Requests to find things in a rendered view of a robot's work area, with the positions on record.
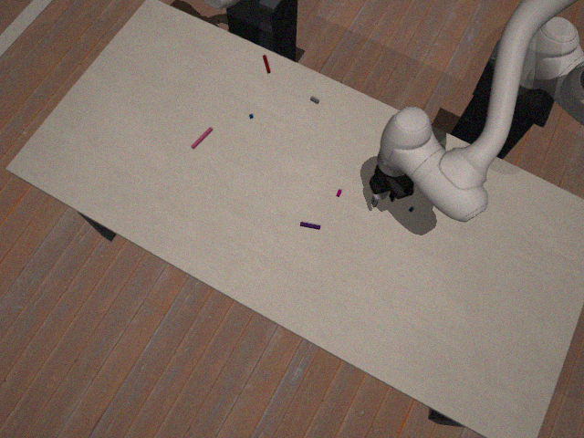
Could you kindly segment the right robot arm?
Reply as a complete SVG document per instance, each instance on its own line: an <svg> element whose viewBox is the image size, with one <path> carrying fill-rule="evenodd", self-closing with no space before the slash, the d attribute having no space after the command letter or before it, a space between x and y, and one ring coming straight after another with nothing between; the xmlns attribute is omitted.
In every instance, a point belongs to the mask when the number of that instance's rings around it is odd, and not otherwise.
<svg viewBox="0 0 584 438"><path fill-rule="evenodd" d="M240 0L204 0L206 4L214 8L227 8L235 5Z"/></svg>

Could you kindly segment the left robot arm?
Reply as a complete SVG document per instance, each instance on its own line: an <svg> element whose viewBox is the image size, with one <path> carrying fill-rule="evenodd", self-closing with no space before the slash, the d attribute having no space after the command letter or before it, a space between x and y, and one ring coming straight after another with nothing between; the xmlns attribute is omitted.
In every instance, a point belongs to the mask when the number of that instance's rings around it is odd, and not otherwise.
<svg viewBox="0 0 584 438"><path fill-rule="evenodd" d="M506 142L516 98L537 110L546 91L584 126L584 52L574 25L556 16L577 1L522 0L516 7L487 64L494 74L486 121L472 144L446 151L417 107L405 107L388 121L382 159L443 214L467 222L486 209L487 169Z"/></svg>

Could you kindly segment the purple rod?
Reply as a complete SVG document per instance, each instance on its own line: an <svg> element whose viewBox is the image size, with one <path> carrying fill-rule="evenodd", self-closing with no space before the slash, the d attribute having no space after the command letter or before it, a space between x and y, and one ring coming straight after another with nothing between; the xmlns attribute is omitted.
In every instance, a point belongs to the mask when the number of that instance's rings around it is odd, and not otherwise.
<svg viewBox="0 0 584 438"><path fill-rule="evenodd" d="M316 224L308 224L308 223L300 223L300 226L304 226L304 227L308 227L308 228L313 228L313 229L320 229L320 225L316 225Z"/></svg>

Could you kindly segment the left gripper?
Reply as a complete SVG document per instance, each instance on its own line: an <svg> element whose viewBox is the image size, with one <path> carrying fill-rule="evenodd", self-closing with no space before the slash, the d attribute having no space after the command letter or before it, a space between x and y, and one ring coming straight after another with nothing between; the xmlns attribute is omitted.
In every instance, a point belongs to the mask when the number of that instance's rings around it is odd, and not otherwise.
<svg viewBox="0 0 584 438"><path fill-rule="evenodd" d="M407 186L407 187L406 187ZM406 189L405 189L406 188ZM381 157L381 148L377 156L377 166L370 178L370 189L373 194L371 204L376 207L379 193L390 191L391 201L410 196L414 192L414 182L400 169L391 167Z"/></svg>

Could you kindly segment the pink rod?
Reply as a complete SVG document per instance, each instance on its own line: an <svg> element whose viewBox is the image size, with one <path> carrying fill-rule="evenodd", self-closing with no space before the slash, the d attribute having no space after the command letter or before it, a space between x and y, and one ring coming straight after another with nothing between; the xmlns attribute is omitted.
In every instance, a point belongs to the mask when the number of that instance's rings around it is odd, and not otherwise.
<svg viewBox="0 0 584 438"><path fill-rule="evenodd" d="M210 127L191 147L194 149L212 130Z"/></svg>

